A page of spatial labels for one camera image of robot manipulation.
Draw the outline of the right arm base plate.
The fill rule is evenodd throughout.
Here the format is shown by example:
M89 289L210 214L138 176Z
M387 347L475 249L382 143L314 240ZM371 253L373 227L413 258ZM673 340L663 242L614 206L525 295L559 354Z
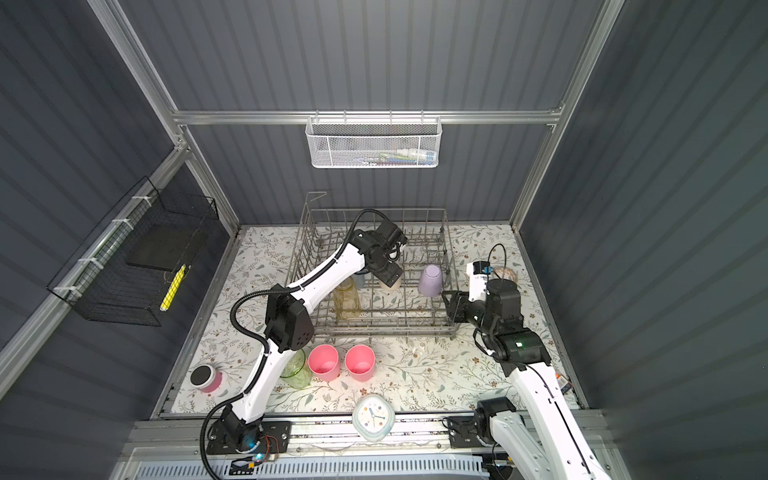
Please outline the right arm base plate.
M441 420L441 424L448 431L449 443L454 449L487 446L478 435L473 416L447 416Z

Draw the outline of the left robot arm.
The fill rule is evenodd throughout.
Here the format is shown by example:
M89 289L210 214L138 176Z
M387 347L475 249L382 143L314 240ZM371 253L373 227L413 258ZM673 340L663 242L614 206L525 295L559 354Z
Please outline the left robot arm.
M352 220L338 248L307 275L287 286L276 284L268 290L246 294L233 304L229 313L232 327L258 341L262 352L240 393L215 405L203 420L200 458L210 478L220 477L208 459L206 446L214 415L220 415L215 425L223 430L234 449L245 454L254 452L267 437L261 423L280 374L295 353L314 337L311 314L320 301L350 276L364 270L386 286L393 286L403 275L397 260L406 244L407 237L399 226L383 212L365 208ZM237 314L246 302L262 296L267 298L265 329L257 333L244 327Z

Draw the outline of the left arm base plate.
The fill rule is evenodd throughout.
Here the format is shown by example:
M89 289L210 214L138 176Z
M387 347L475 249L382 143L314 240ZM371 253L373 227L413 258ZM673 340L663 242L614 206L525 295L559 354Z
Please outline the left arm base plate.
M256 455L285 453L291 437L289 421L261 422L237 430L216 420L207 431L205 451L209 455Z

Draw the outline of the beige cup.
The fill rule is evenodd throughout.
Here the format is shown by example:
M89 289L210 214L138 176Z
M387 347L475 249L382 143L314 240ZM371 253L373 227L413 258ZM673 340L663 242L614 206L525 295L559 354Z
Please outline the beige cup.
M381 282L380 286L386 292L394 292L394 291L397 291L402 286L402 281L403 281L403 278L400 277L391 285L387 285L386 283Z

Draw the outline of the green transparent cup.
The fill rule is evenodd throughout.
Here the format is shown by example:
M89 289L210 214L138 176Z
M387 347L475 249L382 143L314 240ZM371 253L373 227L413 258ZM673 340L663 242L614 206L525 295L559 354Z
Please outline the green transparent cup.
M313 374L307 365L307 354L298 350L286 364L280 379L293 389L303 389L310 385Z

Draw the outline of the pink cup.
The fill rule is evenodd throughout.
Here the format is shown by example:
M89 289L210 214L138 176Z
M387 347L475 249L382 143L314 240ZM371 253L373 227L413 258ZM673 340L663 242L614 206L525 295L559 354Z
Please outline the pink cup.
M307 365L321 381L330 382L340 375L341 365L338 350L330 344L321 344L310 352Z
M353 379L360 382L366 382L372 378L375 364L375 353L367 345L355 345L345 356L347 371Z

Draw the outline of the yellow transparent cup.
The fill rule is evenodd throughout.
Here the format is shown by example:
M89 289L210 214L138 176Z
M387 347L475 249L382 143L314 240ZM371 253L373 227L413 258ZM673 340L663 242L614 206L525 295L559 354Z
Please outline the yellow transparent cup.
M361 316L360 299L352 276L334 289L333 303L338 320L351 320Z

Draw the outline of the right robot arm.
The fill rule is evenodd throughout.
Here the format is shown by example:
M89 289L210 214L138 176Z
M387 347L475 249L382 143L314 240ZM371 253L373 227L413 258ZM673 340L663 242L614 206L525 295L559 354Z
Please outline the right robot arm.
M516 283L493 278L484 290L483 300L469 292L443 292L447 316L475 328L480 350L500 365L537 435L506 397L477 403L476 435L501 447L524 479L607 479L565 401L549 352L539 335L524 326Z

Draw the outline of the purple cup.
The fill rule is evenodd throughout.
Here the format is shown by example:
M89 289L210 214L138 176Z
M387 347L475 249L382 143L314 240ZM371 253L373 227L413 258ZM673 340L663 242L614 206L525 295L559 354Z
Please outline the purple cup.
M418 290L421 295L429 298L437 297L443 289L443 272L435 264L427 265L421 272Z

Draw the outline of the blue textured cup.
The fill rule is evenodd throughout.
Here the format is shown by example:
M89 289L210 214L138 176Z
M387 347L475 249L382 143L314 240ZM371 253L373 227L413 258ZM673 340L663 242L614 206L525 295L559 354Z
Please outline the blue textured cup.
M355 274L352 275L352 279L353 279L355 288L357 290L362 290L366 285L367 273L356 272Z

